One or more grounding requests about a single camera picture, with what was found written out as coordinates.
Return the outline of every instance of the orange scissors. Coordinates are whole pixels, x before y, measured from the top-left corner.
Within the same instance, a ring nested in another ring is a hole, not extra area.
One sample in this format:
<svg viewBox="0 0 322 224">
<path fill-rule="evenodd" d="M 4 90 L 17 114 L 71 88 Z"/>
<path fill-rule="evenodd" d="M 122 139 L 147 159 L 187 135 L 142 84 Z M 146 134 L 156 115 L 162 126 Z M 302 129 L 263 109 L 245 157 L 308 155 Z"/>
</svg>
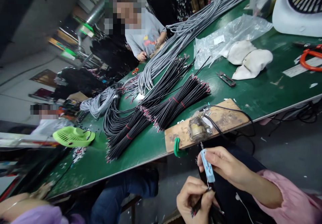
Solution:
<svg viewBox="0 0 322 224">
<path fill-rule="evenodd" d="M 314 51 L 314 50 L 320 50 L 321 51 L 322 50 L 322 44 L 320 44 L 320 45 L 311 45 L 310 43 L 304 43 L 304 42 L 298 42 L 298 41 L 293 42 L 293 44 L 295 44 L 296 46 L 304 48 L 303 54 L 301 55 L 301 58 L 300 58 L 300 64 L 304 68 L 306 68 L 308 70 L 311 70 L 311 71 L 322 71 L 322 68 L 311 66 L 308 63 L 306 63 L 306 61 L 305 61 L 307 55 L 312 55 L 312 56 L 315 56 L 315 57 L 318 57 L 318 58 L 322 59 L 322 53 Z"/>
<path fill-rule="evenodd" d="M 138 68 L 135 68 L 135 70 L 132 72 L 132 75 L 137 74 L 138 71 L 139 71 L 139 69 Z"/>
</svg>

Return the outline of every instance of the floor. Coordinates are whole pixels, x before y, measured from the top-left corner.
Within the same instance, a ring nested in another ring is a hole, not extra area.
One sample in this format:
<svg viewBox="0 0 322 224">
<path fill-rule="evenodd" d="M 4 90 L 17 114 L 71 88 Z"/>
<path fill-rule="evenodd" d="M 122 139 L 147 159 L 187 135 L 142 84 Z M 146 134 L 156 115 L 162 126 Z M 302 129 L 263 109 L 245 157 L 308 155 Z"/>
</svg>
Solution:
<svg viewBox="0 0 322 224">
<path fill-rule="evenodd" d="M 252 138 L 256 150 L 254 157 L 268 169 L 282 174 L 304 191 L 322 193 L 322 117 L 306 124 L 300 121 L 283 122 L 269 137 L 276 126 L 255 124 L 256 136 Z M 251 133 L 250 126 L 239 131 Z M 237 145 L 251 153 L 252 145 L 243 137 Z M 141 200 L 136 206 L 136 224 L 162 223 L 176 208 L 176 196 L 189 175 L 199 177 L 195 162 L 198 148 L 189 149 L 185 158 L 167 156 L 167 163 L 157 164 L 160 181 L 159 194 L 153 199 Z M 125 211 L 120 224 L 131 223 L 131 212 Z"/>
</svg>

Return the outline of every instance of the green table surface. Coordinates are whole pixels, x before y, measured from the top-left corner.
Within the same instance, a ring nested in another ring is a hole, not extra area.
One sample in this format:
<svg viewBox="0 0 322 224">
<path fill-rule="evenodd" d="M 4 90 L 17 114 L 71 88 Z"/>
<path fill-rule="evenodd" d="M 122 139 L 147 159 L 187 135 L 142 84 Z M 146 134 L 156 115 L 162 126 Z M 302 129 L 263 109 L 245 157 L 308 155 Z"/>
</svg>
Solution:
<svg viewBox="0 0 322 224">
<path fill-rule="evenodd" d="M 228 13 L 213 22 L 205 29 L 198 38 L 203 38 L 215 30 L 225 26 L 232 20 L 240 17 L 245 11 L 243 8 L 249 0 L 245 0 L 238 6 L 230 10 Z M 216 72 L 222 71 L 228 76 L 232 76 L 236 70 L 236 66 L 229 63 L 225 58 L 217 59 L 210 68 L 205 67 L 200 71 L 198 77 L 208 81 L 211 88 L 211 95 L 194 104 L 193 106 L 182 112 L 172 123 L 175 125 L 182 119 L 187 119 L 204 105 L 218 104 L 224 101 L 224 98 L 235 99 L 236 104 L 253 120 L 259 120 L 272 113 L 281 111 L 282 109 L 296 105 L 302 101 L 314 98 L 322 94 L 322 77 L 321 73 L 311 73 L 307 71 L 295 77 L 288 77 L 282 72 L 294 66 L 294 60 L 303 50 L 295 48 L 293 41 L 305 41 L 317 43 L 319 39 L 312 37 L 300 37 L 295 35 L 284 35 L 278 33 L 274 28 L 262 37 L 252 41 L 258 49 L 267 49 L 273 53 L 273 61 L 266 66 L 256 78 L 248 80 L 236 81 L 236 87 L 230 88 L 219 77 Z M 189 54 L 190 62 L 193 60 L 194 46 L 191 42 L 182 53 Z M 178 85 L 182 85 L 186 80 L 183 79 Z M 317 86 L 310 88 L 312 83 L 318 83 Z M 140 97 L 137 97 L 130 104 L 131 97 L 123 99 L 119 109 L 125 110 L 133 108 L 137 105 Z M 106 163 L 106 136 L 102 130 L 103 118 L 95 120 L 90 114 L 83 120 L 83 127 L 88 127 L 92 131 L 97 131 L 95 140 L 87 148 L 85 155 L 77 163 L 66 172 L 67 167 L 72 162 L 71 154 L 58 164 L 54 170 L 48 174 L 45 182 L 57 181 L 49 194 L 54 197 L 70 190 L 90 185 L 95 181 L 108 178 L 122 171 L 134 168 L 138 165 L 150 162 L 154 159 L 167 155 L 165 147 L 165 137 L 163 132 L 157 133 L 152 124 L 150 124 L 143 132 L 141 132 L 125 150 L 123 155 L 111 163 Z"/>
</svg>

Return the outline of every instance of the green fan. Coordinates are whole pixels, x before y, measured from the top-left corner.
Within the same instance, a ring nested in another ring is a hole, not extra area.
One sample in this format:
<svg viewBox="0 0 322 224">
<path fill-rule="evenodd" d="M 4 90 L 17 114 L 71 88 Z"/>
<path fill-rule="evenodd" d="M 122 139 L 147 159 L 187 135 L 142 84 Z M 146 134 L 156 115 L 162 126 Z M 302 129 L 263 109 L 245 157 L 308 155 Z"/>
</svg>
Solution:
<svg viewBox="0 0 322 224">
<path fill-rule="evenodd" d="M 95 138 L 95 133 L 76 127 L 63 127 L 53 133 L 53 138 L 69 148 L 87 147 Z"/>
</svg>

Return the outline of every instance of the gray t-shirt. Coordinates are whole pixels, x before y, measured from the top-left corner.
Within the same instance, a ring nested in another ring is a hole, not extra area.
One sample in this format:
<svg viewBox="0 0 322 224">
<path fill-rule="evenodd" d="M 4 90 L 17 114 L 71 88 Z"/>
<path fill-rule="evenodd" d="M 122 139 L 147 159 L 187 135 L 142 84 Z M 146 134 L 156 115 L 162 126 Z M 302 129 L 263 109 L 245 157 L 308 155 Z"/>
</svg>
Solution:
<svg viewBox="0 0 322 224">
<path fill-rule="evenodd" d="M 142 23 L 141 30 L 125 30 L 126 41 L 135 57 L 142 51 L 145 51 L 149 57 L 155 50 L 155 43 L 160 33 L 167 31 L 160 21 L 147 10 L 143 15 L 145 22 Z"/>
</svg>

